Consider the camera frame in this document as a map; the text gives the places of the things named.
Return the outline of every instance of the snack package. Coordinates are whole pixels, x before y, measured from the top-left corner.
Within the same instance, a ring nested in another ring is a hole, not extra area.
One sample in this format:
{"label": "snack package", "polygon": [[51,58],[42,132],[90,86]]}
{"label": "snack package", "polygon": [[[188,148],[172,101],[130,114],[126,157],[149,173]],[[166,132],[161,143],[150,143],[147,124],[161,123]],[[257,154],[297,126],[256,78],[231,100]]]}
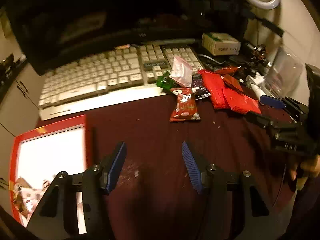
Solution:
{"label": "snack package", "polygon": [[191,87],[192,67],[182,58],[174,56],[170,78],[182,87]]}
{"label": "snack package", "polygon": [[223,76],[223,81],[228,87],[232,88],[238,93],[243,93],[243,89],[240,86],[239,81],[236,80],[234,77],[230,76],[229,74],[226,74]]}
{"label": "snack package", "polygon": [[177,87],[177,84],[170,77],[170,71],[166,71],[163,76],[157,78],[157,86],[169,90],[170,88]]}
{"label": "snack package", "polygon": [[223,94],[232,111],[240,114],[246,114],[249,111],[261,114],[257,100],[240,94],[229,87],[223,88]]}
{"label": "snack package", "polygon": [[223,95],[222,89],[225,85],[220,75],[205,69],[201,69],[198,72],[202,76],[205,87],[211,93],[211,101],[214,109],[230,108],[228,102],[226,101]]}
{"label": "snack package", "polygon": [[170,91],[177,96],[177,107],[172,112],[170,122],[200,120],[195,102],[195,93],[199,88],[172,88]]}
{"label": "snack package", "polygon": [[209,90],[207,90],[203,84],[202,76],[200,74],[195,74],[192,76],[191,87],[198,87],[198,93],[196,93],[196,100],[206,98],[211,96]]}
{"label": "snack package", "polygon": [[241,68],[241,66],[240,67],[223,67],[221,69],[216,70],[215,73],[219,75],[225,75],[225,74],[233,75],[234,73],[236,73],[236,71],[238,71],[239,68]]}

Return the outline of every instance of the white cabinet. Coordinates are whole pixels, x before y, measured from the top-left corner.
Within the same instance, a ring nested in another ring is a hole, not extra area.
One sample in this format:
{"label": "white cabinet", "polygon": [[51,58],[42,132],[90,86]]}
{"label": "white cabinet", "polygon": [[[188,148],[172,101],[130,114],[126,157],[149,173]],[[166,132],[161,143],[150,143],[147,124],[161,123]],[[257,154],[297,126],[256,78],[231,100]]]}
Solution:
{"label": "white cabinet", "polygon": [[[9,162],[14,136],[0,125],[0,177],[9,182]],[[12,215],[8,187],[0,188],[0,205]]]}
{"label": "white cabinet", "polygon": [[45,76],[38,76],[30,63],[26,64],[26,66],[16,78],[16,81],[18,82],[24,93],[36,106],[38,106],[39,97],[44,85],[44,79]]}
{"label": "white cabinet", "polygon": [[35,128],[38,108],[14,81],[0,105],[0,123],[14,136]]}

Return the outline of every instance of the cable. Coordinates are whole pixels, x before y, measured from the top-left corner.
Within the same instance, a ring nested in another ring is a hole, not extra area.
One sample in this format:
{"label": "cable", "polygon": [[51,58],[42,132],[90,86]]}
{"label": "cable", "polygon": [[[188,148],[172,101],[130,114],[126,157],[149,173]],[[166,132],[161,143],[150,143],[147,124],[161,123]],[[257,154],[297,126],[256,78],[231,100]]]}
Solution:
{"label": "cable", "polygon": [[272,207],[274,207],[274,206],[275,206],[275,204],[276,204],[276,202],[277,202],[277,200],[278,200],[278,198],[279,198],[279,196],[280,196],[280,193],[281,193],[281,189],[282,189],[282,185],[283,185],[283,181],[284,181],[284,176],[285,176],[285,172],[286,172],[286,170],[287,170],[287,164],[285,164],[285,165],[284,165],[284,169],[283,169],[283,174],[282,174],[282,179],[281,179],[280,188],[279,188],[279,191],[278,191],[277,197],[276,197],[276,199],[275,199],[275,201],[274,201],[274,203],[273,203]]}
{"label": "cable", "polygon": [[218,61],[216,61],[215,59],[213,59],[212,57],[209,57],[209,56],[204,55],[204,54],[198,54],[198,56],[206,57],[206,58],[208,58],[208,59],[212,60],[213,62],[215,62],[215,63],[217,63],[217,64],[219,64],[219,65],[221,65],[221,64],[223,64],[223,63],[225,63],[225,62],[226,62],[225,60],[224,60],[223,62],[218,62]]}

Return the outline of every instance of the computer monitor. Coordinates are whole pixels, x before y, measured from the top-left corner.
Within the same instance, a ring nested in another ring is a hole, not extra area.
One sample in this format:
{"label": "computer monitor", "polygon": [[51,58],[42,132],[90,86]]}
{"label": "computer monitor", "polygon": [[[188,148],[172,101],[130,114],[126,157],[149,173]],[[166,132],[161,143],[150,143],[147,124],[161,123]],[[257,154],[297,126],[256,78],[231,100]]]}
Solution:
{"label": "computer monitor", "polygon": [[7,0],[22,51],[39,75],[124,44],[201,39],[227,32],[241,39],[244,0]]}

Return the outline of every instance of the table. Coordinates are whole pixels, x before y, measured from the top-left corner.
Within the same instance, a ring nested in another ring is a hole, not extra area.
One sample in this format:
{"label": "table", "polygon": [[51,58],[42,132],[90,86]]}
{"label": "table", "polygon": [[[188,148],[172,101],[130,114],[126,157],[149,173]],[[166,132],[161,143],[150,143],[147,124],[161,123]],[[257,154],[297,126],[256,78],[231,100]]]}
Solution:
{"label": "table", "polygon": [[[116,189],[106,197],[117,240],[194,239],[206,196],[192,188],[182,159],[181,145],[189,141],[210,163],[225,171],[249,170],[271,203],[276,198],[284,160],[269,151],[265,130],[231,110],[213,109],[210,99],[197,101],[199,122],[170,123],[174,95],[127,102],[54,119],[37,127],[80,114],[92,126],[93,158],[99,163],[125,141],[128,154]],[[261,111],[290,121],[283,110],[262,106]],[[284,183],[276,208],[282,209],[293,192]]]}

